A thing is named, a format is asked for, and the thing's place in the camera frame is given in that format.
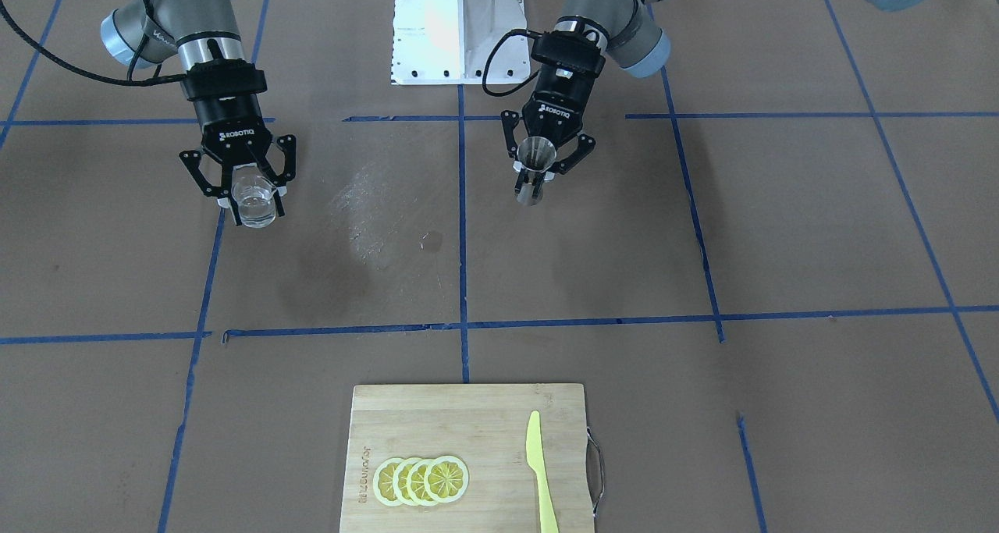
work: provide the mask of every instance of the white mounting plate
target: white mounting plate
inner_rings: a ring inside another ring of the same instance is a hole
[[[447,8],[429,10],[433,0],[396,0],[393,19],[392,83],[400,85],[478,84],[485,60],[504,33],[527,27],[524,0],[513,4],[445,0]],[[475,38],[468,31],[472,15],[492,13],[492,31]],[[497,51],[489,68],[489,84],[517,84],[531,75],[528,40],[512,37]]]

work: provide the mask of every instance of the knife blade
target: knife blade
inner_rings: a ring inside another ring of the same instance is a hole
[[[556,522],[556,511],[552,505],[552,493],[549,492],[549,475],[545,472],[545,450],[542,448],[542,415],[538,410],[531,412],[528,419],[528,466],[535,472],[538,479],[539,519],[542,523],[542,533],[559,533],[559,523]]]

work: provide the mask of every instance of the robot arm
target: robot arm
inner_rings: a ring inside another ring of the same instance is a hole
[[[229,0],[133,0],[104,20],[101,37],[130,69],[180,57],[187,71],[181,86],[202,131],[201,149],[180,157],[204,195],[231,210],[237,225],[263,227],[284,215],[281,196],[295,177],[295,137],[278,138],[285,165],[275,173],[267,160],[272,135],[257,102],[267,81],[246,61]],[[220,185],[204,177],[202,151],[222,167]]]
[[[670,56],[670,39],[643,8],[657,1],[565,0],[553,31],[517,32],[535,39],[531,59],[540,63],[528,103],[520,113],[506,110],[500,115],[507,152],[517,171],[517,201],[538,203],[543,184],[567,173],[595,148],[595,139],[582,133],[582,114],[603,70],[604,53],[638,78],[663,67]],[[867,1],[893,11],[922,0]],[[517,144],[514,128],[521,120],[528,137]],[[577,148],[559,160],[561,147],[574,139]]]

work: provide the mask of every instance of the wooden cutting board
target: wooden cutting board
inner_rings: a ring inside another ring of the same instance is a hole
[[[340,533],[539,533],[535,473],[524,453],[531,410],[560,533],[593,533],[581,384],[359,385],[350,409]],[[382,505],[375,469],[390,457],[454,455],[468,490],[435,507]]]

